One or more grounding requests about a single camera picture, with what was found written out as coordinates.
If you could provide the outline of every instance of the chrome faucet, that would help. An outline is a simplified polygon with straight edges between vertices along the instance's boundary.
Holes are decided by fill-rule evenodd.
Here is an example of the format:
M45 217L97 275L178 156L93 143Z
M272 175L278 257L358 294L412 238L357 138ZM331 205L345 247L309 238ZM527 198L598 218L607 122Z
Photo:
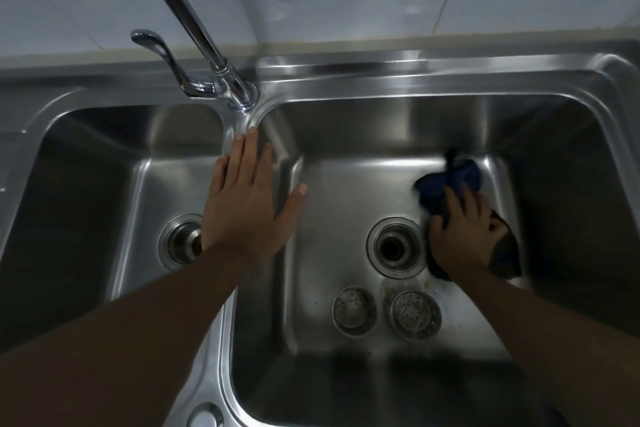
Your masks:
M180 88L189 98L226 98L234 110L239 112L250 110L258 101L258 90L252 83L244 81L237 74L236 68L223 56L213 42L191 4L187 0L164 0L164 2L178 18L182 27L209 63L213 73L212 81L202 82L189 78L176 62L162 37L155 32L148 29L136 29L131 31L131 40L162 57L178 80Z

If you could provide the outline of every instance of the stainless steel sink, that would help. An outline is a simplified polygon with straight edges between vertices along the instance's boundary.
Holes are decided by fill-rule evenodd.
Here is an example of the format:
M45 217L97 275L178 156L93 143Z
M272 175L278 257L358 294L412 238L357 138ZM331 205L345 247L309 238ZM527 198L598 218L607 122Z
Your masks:
M518 239L513 283L640 336L640 44L235 63L260 86L247 113L154 64L0 73L0 348L185 266L211 166L253 124L277 205L304 181L305 212L213 322L168 427L562 425L425 267L412 184L451 147Z

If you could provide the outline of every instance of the person's right hand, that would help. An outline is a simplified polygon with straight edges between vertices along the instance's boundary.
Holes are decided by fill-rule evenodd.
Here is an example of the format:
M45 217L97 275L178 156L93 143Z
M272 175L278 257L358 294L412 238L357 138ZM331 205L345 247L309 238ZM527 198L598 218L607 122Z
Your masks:
M493 248L509 229L491 217L491 208L481 192L476 196L462 186L464 208L453 190L445 186L449 223L443 229L442 216L432 216L429 223L431 253L449 275L468 267L487 268Z
M297 185L276 215L271 196L273 147L258 154L258 130L236 135L231 155L213 168L209 197L202 214L202 249L225 246L252 262L270 259L284 246L298 224L307 185Z

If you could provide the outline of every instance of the forearm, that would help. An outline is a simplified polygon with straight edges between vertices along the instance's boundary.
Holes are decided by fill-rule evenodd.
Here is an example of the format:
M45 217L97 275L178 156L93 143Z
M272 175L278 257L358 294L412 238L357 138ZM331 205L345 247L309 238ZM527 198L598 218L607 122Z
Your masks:
M162 425L250 262L211 247L188 267L6 353L0 424Z
M640 424L640 341L493 277L452 278L518 365L576 427Z

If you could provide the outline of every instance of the small sink basin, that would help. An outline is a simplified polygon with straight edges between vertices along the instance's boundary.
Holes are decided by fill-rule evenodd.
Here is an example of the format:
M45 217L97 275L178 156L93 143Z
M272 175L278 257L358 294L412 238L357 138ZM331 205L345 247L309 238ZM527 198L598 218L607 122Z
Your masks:
M616 284L620 270L636 266L639 241L586 106L559 96L305 101L276 107L260 130L275 147L280 204L298 182L310 190L287 247L237 292L232 384L252 417L324 426L555 425L457 286L424 264L412 277L390 277L367 253L371 230L389 218L414 223L424 246L427 216L412 184L442 170L450 147L479 164L483 191L521 245L524 276L514 284L639 333L634 315L623 314L629 304L637 310L637 300L620 298ZM344 295L350 286L366 294ZM398 333L391 303L404 291L436 302L439 331L413 340ZM340 324L365 324L359 307L373 302L374 325L345 334L332 309L338 296Z
M158 237L199 214L222 123L210 107L76 110L40 146L0 264L0 350L168 272Z

